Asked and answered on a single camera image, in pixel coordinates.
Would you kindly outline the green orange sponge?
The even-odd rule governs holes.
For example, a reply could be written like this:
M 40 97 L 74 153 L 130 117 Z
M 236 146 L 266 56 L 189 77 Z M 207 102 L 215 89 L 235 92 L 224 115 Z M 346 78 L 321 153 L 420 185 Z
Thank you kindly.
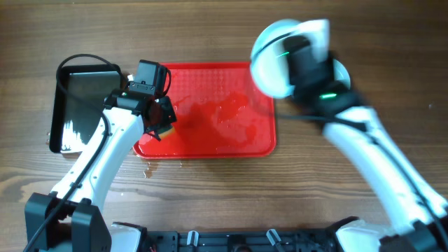
M 172 125 L 168 125 L 166 127 L 157 129 L 154 131 L 154 135 L 159 139 L 163 139 L 165 137 L 168 137 L 170 134 L 174 133 L 175 129 Z

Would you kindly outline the pale blue plate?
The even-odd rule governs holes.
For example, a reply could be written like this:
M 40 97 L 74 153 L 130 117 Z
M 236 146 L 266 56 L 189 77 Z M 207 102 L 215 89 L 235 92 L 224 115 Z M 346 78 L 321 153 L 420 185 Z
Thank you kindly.
M 336 81 L 340 81 L 347 89 L 351 88 L 351 78 L 346 67 L 337 59 L 332 60 L 333 73 Z
M 289 83 L 287 52 L 283 40 L 289 36 L 302 35 L 311 41 L 316 60 L 328 58 L 330 22 L 327 19 L 300 22 L 293 19 L 276 21 L 258 35 L 250 56 L 252 79 L 264 95 L 283 99 L 293 93 Z

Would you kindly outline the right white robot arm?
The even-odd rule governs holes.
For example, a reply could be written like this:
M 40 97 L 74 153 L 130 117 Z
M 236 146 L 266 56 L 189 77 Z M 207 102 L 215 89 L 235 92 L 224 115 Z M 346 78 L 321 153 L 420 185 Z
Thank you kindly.
M 354 90 L 334 82 L 318 92 L 323 135 L 358 169 L 379 198 L 389 227 L 355 220 L 340 227 L 344 251 L 446 251 L 447 200 L 397 147 L 376 111 Z

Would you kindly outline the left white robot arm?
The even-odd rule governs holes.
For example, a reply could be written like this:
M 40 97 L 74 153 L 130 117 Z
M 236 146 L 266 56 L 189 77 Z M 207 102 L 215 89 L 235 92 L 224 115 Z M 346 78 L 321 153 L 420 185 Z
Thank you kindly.
M 100 116 L 99 124 L 69 172 L 49 194 L 34 193 L 25 207 L 26 251 L 149 251 L 147 229 L 105 224 L 109 188 L 128 151 L 144 134 L 159 139 L 176 116 L 169 86 L 131 83 L 114 90 L 102 108 L 74 95 Z

